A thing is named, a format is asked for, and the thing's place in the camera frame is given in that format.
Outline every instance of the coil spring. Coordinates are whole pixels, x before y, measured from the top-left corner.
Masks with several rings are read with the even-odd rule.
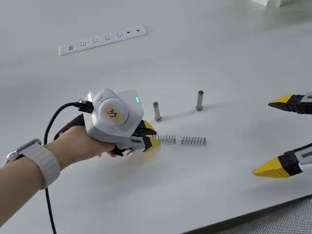
[[[155,138],[156,140],[159,140],[161,143],[164,144],[175,144],[176,143],[176,137],[175,135],[152,135],[152,138]]]
[[[181,144],[182,145],[206,145],[206,138],[183,136],[181,137]]]

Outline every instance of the smartwatch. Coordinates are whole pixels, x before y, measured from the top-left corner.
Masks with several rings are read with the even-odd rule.
[[[60,174],[60,167],[57,158],[46,148],[41,146],[39,139],[33,139],[18,147],[6,157],[5,164],[11,163],[20,157],[25,156],[39,166],[43,177],[43,187],[47,188]]]

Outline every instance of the power strip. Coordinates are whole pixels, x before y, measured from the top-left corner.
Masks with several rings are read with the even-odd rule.
[[[93,37],[89,39],[78,40],[73,43],[60,45],[58,48],[58,54],[60,56],[72,54],[82,50],[88,50],[102,45],[108,45],[118,41],[128,40],[131,38],[141,37],[147,34],[147,31],[143,25],[133,27],[128,30],[118,31],[115,33],[107,33],[100,37]]]

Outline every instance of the sticker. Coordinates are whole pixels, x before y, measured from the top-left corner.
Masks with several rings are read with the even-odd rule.
[[[112,104],[107,105],[103,112],[115,124],[119,124],[123,119],[122,113],[119,112]]]

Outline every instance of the gray carpet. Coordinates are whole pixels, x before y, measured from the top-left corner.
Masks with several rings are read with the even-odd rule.
[[[218,234],[312,234],[312,196]]]

